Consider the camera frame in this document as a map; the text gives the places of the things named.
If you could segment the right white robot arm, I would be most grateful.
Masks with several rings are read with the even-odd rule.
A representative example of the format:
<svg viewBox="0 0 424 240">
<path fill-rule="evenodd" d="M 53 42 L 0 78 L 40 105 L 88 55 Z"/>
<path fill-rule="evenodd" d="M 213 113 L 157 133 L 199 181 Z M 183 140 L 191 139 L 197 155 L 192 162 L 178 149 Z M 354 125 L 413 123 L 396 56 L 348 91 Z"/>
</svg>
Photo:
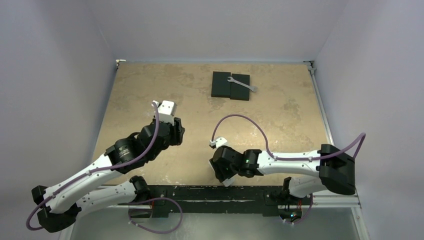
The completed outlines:
<svg viewBox="0 0 424 240">
<path fill-rule="evenodd" d="M 299 153 L 268 153 L 248 149 L 243 153 L 222 145 L 209 164 L 215 177 L 226 187 L 236 175 L 253 178 L 270 174 L 299 174 L 283 184 L 280 196 L 288 204 L 310 193 L 328 190 L 339 195 L 353 195 L 355 187 L 355 158 L 331 144 L 322 144 L 319 150 Z"/>
</svg>

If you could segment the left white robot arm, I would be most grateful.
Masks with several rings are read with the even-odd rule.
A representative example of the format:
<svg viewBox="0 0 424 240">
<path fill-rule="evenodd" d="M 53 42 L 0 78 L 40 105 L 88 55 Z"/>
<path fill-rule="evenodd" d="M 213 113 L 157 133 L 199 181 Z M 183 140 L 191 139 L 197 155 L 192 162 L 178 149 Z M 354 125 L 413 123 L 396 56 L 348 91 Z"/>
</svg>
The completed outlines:
<svg viewBox="0 0 424 240">
<path fill-rule="evenodd" d="M 153 119 L 141 131 L 119 139 L 93 163 L 74 176 L 54 186 L 38 185 L 31 190 L 36 208 L 26 220 L 31 231 L 59 232 L 73 225 L 88 213 L 112 205 L 142 205 L 153 201 L 151 191 L 142 176 L 98 190 L 115 178 L 143 167 L 170 146 L 183 142 L 185 128 L 179 117 L 173 122 Z"/>
</svg>

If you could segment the white remote control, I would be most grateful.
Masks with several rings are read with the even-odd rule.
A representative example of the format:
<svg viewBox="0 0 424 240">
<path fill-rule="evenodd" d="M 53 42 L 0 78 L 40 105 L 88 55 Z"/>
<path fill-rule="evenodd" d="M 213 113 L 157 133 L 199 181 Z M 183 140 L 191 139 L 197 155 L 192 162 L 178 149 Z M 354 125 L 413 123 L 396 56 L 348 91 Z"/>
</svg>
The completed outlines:
<svg viewBox="0 0 424 240">
<path fill-rule="evenodd" d="M 234 175 L 234 176 L 232 176 L 232 177 L 230 177 L 230 178 L 227 178 L 227 179 L 225 179 L 225 180 L 222 182 L 222 185 L 223 185 L 224 187 L 229 187 L 229 186 L 231 186 L 231 185 L 234 183 L 235 179 L 236 179 L 236 176 L 235 176 L 235 175 Z"/>
</svg>

